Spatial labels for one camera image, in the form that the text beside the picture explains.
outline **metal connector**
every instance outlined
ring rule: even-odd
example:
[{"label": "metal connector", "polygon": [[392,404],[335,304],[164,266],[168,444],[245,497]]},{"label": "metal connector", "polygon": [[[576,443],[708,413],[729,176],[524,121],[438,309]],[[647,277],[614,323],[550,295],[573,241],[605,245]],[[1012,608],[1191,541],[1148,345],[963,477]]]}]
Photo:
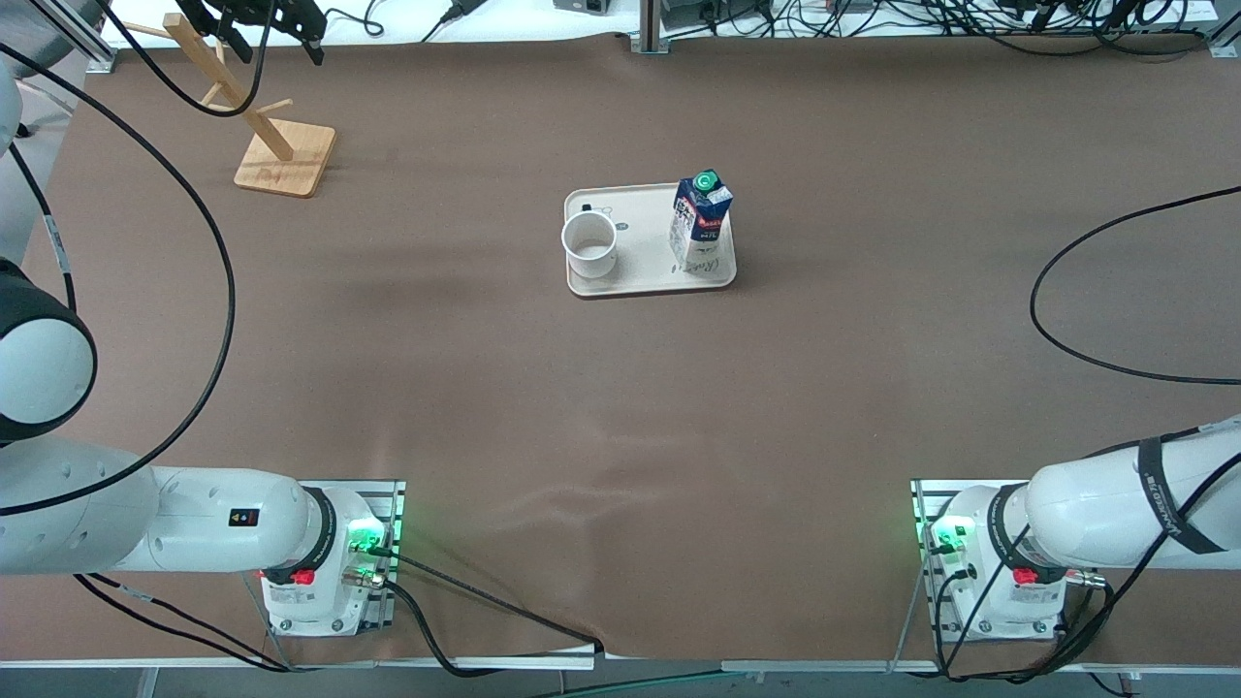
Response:
[{"label": "metal connector", "polygon": [[340,581],[349,586],[366,586],[369,589],[383,589],[383,582],[387,581],[387,575],[381,571],[367,571],[367,570],[345,570],[345,574],[340,575]]},{"label": "metal connector", "polygon": [[1087,589],[1103,589],[1107,586],[1107,579],[1098,573],[1088,573],[1086,570],[1069,570],[1065,573],[1065,581],[1069,584],[1076,584],[1077,586],[1085,586]]}]

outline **green cap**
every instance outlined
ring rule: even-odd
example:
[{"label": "green cap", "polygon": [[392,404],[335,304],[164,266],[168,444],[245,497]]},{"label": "green cap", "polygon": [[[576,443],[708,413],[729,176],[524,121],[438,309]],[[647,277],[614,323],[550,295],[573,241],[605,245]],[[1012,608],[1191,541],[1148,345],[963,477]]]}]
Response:
[{"label": "green cap", "polygon": [[694,178],[694,189],[699,191],[711,191],[720,183],[720,175],[715,170],[702,170]]}]

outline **milk carton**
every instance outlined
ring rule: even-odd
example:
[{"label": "milk carton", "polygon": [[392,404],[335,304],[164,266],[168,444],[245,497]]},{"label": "milk carton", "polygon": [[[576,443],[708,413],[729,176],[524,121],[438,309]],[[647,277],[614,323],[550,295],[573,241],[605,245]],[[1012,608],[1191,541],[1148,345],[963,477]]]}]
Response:
[{"label": "milk carton", "polygon": [[710,272],[720,261],[720,230],[732,204],[732,193],[715,170],[683,179],[673,200],[668,242],[685,272]]}]

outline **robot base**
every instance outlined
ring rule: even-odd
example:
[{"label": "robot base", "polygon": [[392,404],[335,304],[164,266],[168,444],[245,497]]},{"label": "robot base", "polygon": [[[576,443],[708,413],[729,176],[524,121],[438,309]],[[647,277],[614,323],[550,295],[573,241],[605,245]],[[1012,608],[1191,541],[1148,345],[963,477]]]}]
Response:
[{"label": "robot base", "polygon": [[[946,486],[962,488],[956,496],[944,492]],[[927,550],[952,546],[951,553],[932,553],[928,595],[931,599],[931,617],[934,619],[934,605],[943,584],[946,592],[943,607],[939,610],[941,637],[944,643],[956,642],[970,614],[974,615],[968,628],[964,628],[965,641],[1010,641],[1010,640],[1055,640],[1055,626],[1065,602],[1065,580],[1051,584],[1018,584],[1016,573],[1004,568],[999,570],[995,582],[985,591],[988,581],[1003,566],[1000,554],[992,543],[988,527],[992,503],[999,493],[998,487],[973,484],[972,482],[939,481],[937,492],[951,496],[947,505],[939,504],[947,497],[930,498],[923,505],[930,512],[939,510],[941,515],[930,525],[923,527],[923,544]],[[1016,535],[1020,529],[1009,532]],[[964,579],[952,579],[961,574]]]},{"label": "robot base", "polygon": [[354,491],[324,487],[336,512],[336,534],[326,559],[309,584],[272,584],[263,578],[263,602],[268,622],[279,635],[302,637],[351,636],[359,632],[375,589],[345,580],[351,573],[364,579],[376,571],[376,558],[357,551],[374,542],[382,544],[386,530],[366,501]]}]

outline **red button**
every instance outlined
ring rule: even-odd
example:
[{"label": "red button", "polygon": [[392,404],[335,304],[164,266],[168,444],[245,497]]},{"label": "red button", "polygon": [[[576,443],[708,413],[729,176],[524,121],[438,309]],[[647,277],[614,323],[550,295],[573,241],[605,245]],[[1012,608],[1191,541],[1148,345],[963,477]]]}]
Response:
[{"label": "red button", "polygon": [[1034,584],[1039,581],[1039,573],[1030,568],[1018,568],[1013,570],[1013,581],[1018,584]]}]

